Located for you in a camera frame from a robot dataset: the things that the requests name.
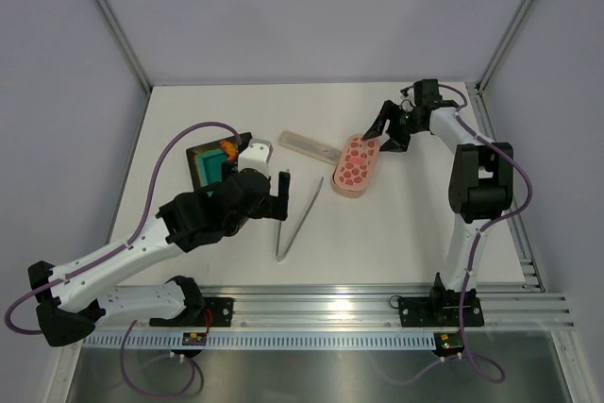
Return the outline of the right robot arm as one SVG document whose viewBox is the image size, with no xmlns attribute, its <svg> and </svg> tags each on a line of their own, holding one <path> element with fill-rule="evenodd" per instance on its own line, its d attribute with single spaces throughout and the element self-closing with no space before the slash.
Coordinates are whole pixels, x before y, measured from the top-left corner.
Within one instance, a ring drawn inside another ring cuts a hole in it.
<svg viewBox="0 0 604 403">
<path fill-rule="evenodd" d="M 490 227 L 503 218 L 513 197 L 513 148 L 476 132 L 462 118 L 468 101 L 447 100 L 444 84 L 422 79 L 402 90 L 411 96 L 404 108 L 383 102 L 364 139 L 387 135 L 383 152 L 408 150 L 411 137 L 428 132 L 453 155 L 447 196 L 455 215 L 443 269 L 428 295 L 395 300 L 402 327 L 481 327 L 484 324 L 476 284 L 478 265 Z"/>
</svg>

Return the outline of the metal tongs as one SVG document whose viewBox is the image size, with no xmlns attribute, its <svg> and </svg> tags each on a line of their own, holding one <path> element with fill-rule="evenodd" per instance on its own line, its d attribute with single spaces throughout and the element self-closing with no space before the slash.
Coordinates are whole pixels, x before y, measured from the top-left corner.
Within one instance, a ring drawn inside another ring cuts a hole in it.
<svg viewBox="0 0 604 403">
<path fill-rule="evenodd" d="M 292 249 L 292 247 L 294 245 L 295 240 L 297 239 L 297 236 L 299 235 L 299 232 L 301 231 L 302 227 L 305 225 L 305 223 L 310 215 L 310 212 L 312 211 L 319 195 L 321 194 L 321 191 L 324 186 L 324 182 L 325 182 L 325 178 L 323 176 L 321 176 L 320 179 L 318 180 L 317 186 L 315 188 L 315 192 L 314 192 L 312 198 L 310 199 L 310 202 L 306 206 L 301 217 L 298 219 L 291 236 L 289 237 L 289 239 L 286 242 L 283 241 L 283 235 L 282 235 L 283 222 L 282 221 L 277 222 L 277 242 L 276 242 L 276 250 L 275 250 L 275 259 L 276 259 L 277 263 L 281 263 L 287 258 L 290 250 Z"/>
</svg>

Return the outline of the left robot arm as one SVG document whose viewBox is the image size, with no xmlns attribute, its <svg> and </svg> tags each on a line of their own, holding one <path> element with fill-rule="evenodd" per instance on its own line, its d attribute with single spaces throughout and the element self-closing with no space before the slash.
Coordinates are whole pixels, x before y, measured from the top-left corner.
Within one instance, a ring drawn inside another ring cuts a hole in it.
<svg viewBox="0 0 604 403">
<path fill-rule="evenodd" d="M 284 221 L 291 176 L 271 179 L 254 170 L 231 173 L 225 181 L 181 193 L 159 208 L 134 238 L 108 244 L 90 255 L 54 266 L 46 261 L 27 272 L 36 291 L 42 336 L 53 347 L 76 343 L 102 325 L 147 321 L 153 327 L 194 327 L 206 320 L 206 302 L 191 277 L 134 288 L 122 282 L 141 271 L 200 246 L 236 235 L 250 219 Z"/>
</svg>

